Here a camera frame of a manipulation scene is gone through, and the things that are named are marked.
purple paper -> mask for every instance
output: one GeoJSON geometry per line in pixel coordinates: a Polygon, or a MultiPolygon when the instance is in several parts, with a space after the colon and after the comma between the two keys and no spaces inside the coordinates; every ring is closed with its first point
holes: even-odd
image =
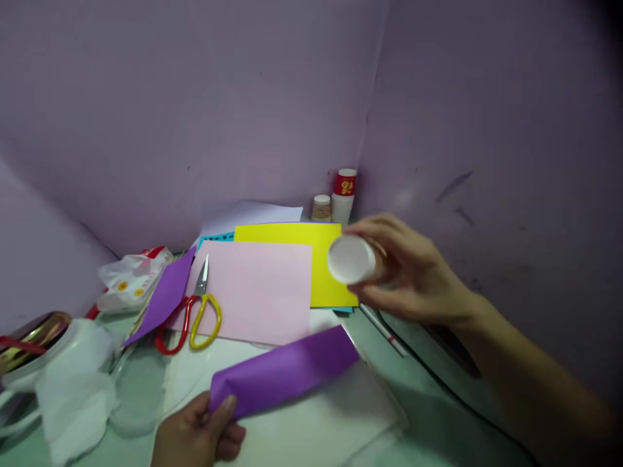
{"type": "Polygon", "coordinates": [[[325,384],[357,360],[342,326],[310,335],[215,373],[210,412],[230,394],[238,398],[235,419],[266,410],[325,384]]]}
{"type": "Polygon", "coordinates": [[[141,327],[131,338],[123,343],[123,346],[132,344],[145,334],[156,329],[178,307],[184,298],[186,282],[188,282],[190,267],[195,256],[195,248],[193,246],[188,253],[164,269],[160,282],[158,282],[156,290],[154,290],[154,294],[151,296],[149,305],[147,305],[145,310],[141,327]]]}

forearm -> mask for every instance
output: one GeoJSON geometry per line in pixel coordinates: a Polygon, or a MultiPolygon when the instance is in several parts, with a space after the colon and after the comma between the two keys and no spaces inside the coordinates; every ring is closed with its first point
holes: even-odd
{"type": "Polygon", "coordinates": [[[614,429],[609,408],[486,299],[470,299],[475,318],[454,331],[535,453],[581,462],[607,445],[614,429]]]}

paper cup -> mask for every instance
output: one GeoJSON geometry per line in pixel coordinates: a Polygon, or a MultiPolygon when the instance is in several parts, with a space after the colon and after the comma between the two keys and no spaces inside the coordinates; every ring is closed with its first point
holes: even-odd
{"type": "Polygon", "coordinates": [[[333,193],[340,197],[351,197],[355,195],[355,181],[357,171],[355,169],[340,169],[337,172],[336,184],[333,193]]]}
{"type": "Polygon", "coordinates": [[[342,228],[348,225],[354,200],[355,197],[341,197],[335,193],[331,195],[331,219],[336,224],[342,224],[342,228]]]}
{"type": "Polygon", "coordinates": [[[336,239],[329,247],[326,261],[335,280],[347,285],[371,278],[376,268],[373,248],[356,235],[336,239]]]}

red paper cup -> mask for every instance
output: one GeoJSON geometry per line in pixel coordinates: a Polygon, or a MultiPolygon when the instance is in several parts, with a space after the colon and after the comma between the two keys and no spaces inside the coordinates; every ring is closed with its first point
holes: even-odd
{"type": "Polygon", "coordinates": [[[336,184],[333,188],[333,193],[342,197],[354,196],[356,179],[357,171],[355,169],[340,169],[337,172],[336,184]]]}

scissors blade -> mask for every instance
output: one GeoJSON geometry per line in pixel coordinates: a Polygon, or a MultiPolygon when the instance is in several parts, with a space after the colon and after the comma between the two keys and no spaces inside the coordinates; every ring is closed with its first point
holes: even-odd
{"type": "Polygon", "coordinates": [[[203,263],[199,277],[197,278],[197,284],[195,286],[195,295],[202,296],[206,293],[206,287],[208,286],[208,256],[206,256],[206,262],[203,263]]]}

